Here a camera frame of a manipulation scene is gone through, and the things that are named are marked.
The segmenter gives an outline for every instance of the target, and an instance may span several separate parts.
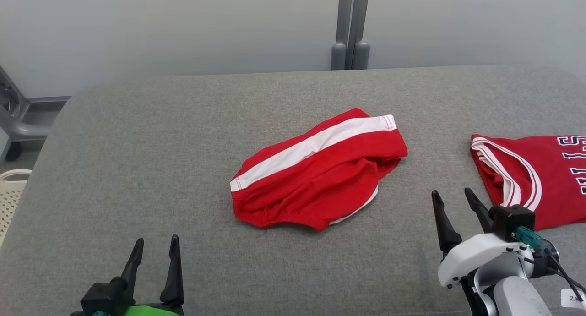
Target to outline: white wall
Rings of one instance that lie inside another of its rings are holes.
[[[585,0],[369,0],[368,68],[536,63],[586,82]]]
[[[338,0],[0,0],[25,97],[128,78],[328,70]]]

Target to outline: label sticker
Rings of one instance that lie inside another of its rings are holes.
[[[578,290],[578,293],[582,296],[582,300],[586,301],[584,292]],[[579,308],[583,309],[582,303],[578,301],[578,297],[571,289],[561,289],[561,307]]]

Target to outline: green part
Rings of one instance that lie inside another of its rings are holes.
[[[134,305],[128,307],[124,316],[179,316],[178,314],[163,309],[149,307],[147,305]]]
[[[517,238],[517,240],[521,243],[529,245],[529,247],[538,253],[543,249],[543,238],[528,228],[517,228],[515,238]]]

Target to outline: white laundry basket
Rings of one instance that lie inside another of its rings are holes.
[[[0,247],[2,247],[8,226],[12,222],[22,191],[27,184],[26,180],[8,181],[6,179],[14,175],[31,175],[31,172],[29,169],[13,169],[0,174]]]

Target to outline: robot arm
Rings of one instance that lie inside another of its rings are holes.
[[[431,195],[444,252],[438,268],[441,285],[461,285],[473,316],[551,315],[529,278],[562,275],[557,270],[563,268],[554,245],[533,232],[535,214],[519,205],[488,211],[471,189],[466,188],[465,195],[484,234],[464,242],[446,216],[439,193]],[[583,289],[563,275],[575,292],[574,284]]]
[[[126,266],[119,277],[109,283],[95,283],[81,300],[83,311],[71,316],[184,316],[184,289],[181,270],[179,237],[173,235],[169,248],[169,272],[167,283],[161,292],[161,302],[136,305],[134,283],[136,270],[142,261],[144,240],[136,241]]]

